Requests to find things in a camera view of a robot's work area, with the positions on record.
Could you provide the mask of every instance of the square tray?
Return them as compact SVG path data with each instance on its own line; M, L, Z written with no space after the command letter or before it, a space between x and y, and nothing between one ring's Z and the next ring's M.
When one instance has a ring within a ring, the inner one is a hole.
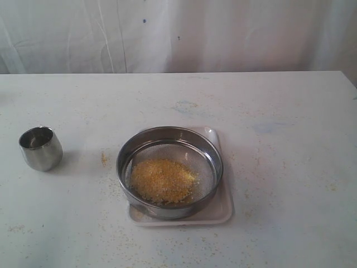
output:
M210 140L222 154L217 132L210 127L186 127L196 131ZM149 217L128 203L128 215L132 222L137 226L183 226L183 225L208 225L220 224L228 221L233 214L233 201L229 190L227 178L223 174L221 184L217 192L206 208L198 213L178 220L161 220Z

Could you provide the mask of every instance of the metal sieve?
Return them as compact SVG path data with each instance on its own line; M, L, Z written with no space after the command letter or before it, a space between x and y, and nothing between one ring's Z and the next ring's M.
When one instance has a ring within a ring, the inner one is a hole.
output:
M156 204L143 199L131 187L132 169L149 159L180 162L197 174L192 193L182 202ZM223 174L218 150L202 135L181 127L144 130L127 141L117 159L119 182L129 202L142 213L160 219L188 217L206 207Z

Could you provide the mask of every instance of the metal cup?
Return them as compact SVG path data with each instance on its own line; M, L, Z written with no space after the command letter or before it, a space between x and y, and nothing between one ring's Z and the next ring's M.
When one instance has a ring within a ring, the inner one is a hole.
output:
M61 161L62 146L49 127L35 127L21 135L18 140L26 163L38 171L48 171Z

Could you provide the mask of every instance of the yellow granules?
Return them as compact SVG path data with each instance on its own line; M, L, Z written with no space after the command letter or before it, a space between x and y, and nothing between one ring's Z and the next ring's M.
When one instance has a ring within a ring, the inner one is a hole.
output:
M155 203L178 203L192 192L195 175L183 164L168 160L146 160L137 164L131 185Z

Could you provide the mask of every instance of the sieve mesh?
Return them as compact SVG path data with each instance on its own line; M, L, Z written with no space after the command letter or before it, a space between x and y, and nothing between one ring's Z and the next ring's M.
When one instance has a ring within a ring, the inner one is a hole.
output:
M135 189L131 188L130 179L132 169L140 162L153 159L169 159L182 163L189 168L192 173L197 175L194 186L192 187L192 193L182 202L177 204L166 204L165 207L181 207L183 205L189 205L207 195L216 184L217 178L215 177L214 168L209 159L203 154L181 144L153 145L136 153L126 168L124 183L130 188L132 194L137 197L140 197L140 195Z

